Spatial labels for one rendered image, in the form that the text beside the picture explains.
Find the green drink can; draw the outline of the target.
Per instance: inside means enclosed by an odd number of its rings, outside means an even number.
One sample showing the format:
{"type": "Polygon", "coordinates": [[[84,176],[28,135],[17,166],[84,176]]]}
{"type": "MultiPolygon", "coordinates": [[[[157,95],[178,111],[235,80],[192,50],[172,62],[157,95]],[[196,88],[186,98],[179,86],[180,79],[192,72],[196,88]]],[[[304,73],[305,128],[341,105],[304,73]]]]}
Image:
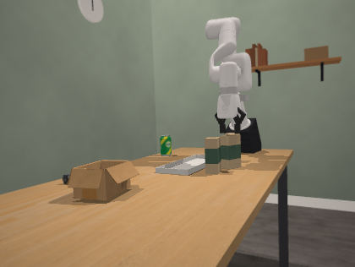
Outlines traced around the green drink can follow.
{"type": "MultiPolygon", "coordinates": [[[[162,135],[165,136],[165,135],[162,135]]],[[[170,135],[166,135],[165,137],[160,137],[161,143],[161,155],[169,156],[172,154],[172,141],[170,135]]]]}

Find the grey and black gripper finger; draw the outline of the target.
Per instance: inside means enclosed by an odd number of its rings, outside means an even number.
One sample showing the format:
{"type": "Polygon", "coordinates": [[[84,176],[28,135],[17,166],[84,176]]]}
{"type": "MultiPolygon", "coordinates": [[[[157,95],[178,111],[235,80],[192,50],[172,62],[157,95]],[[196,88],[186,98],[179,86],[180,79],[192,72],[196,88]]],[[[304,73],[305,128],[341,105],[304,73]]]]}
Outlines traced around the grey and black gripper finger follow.
{"type": "Polygon", "coordinates": [[[224,123],[226,121],[226,118],[218,118],[217,113],[216,113],[215,117],[216,117],[217,122],[220,124],[220,134],[225,133],[226,132],[226,124],[224,124],[224,123]]]}
{"type": "Polygon", "coordinates": [[[241,123],[246,116],[246,113],[244,113],[240,108],[238,108],[238,113],[241,114],[241,117],[239,117],[237,114],[237,116],[235,118],[233,118],[234,122],[236,123],[236,124],[234,124],[234,133],[235,134],[241,133],[241,123]]]}

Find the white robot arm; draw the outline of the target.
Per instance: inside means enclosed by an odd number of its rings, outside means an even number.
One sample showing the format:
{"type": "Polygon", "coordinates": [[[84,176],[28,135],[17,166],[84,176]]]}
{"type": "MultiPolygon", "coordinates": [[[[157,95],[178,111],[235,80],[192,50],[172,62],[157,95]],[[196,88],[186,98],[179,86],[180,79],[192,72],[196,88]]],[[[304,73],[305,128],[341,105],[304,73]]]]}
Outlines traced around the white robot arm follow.
{"type": "Polygon", "coordinates": [[[209,62],[210,81],[219,83],[220,95],[239,94],[241,110],[247,115],[243,102],[249,101],[249,95],[239,92],[251,89],[252,68],[249,54],[236,51],[239,31],[238,18],[212,19],[205,26],[206,38],[218,39],[218,48],[211,55],[209,62]],[[221,65],[215,66],[219,60],[221,65]]]}

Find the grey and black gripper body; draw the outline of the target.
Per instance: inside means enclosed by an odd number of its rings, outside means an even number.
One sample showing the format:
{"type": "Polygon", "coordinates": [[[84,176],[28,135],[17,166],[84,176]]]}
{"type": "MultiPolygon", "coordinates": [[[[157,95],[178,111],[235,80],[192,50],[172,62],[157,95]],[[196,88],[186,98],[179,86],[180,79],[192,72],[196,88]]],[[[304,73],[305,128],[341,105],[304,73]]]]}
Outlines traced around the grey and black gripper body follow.
{"type": "Polygon", "coordinates": [[[217,117],[218,118],[235,118],[238,114],[238,108],[241,109],[239,94],[222,94],[218,98],[217,117]]]}

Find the brown cardboard box with flaps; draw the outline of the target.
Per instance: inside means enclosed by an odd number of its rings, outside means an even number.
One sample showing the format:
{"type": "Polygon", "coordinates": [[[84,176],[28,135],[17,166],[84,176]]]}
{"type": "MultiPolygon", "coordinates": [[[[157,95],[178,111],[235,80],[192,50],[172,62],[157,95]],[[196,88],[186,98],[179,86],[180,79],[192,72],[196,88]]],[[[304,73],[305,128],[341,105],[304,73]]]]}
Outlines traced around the brown cardboard box with flaps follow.
{"type": "Polygon", "coordinates": [[[131,161],[102,160],[72,168],[67,185],[74,188],[74,199],[108,200],[130,188],[130,178],[137,175],[131,161]]]}

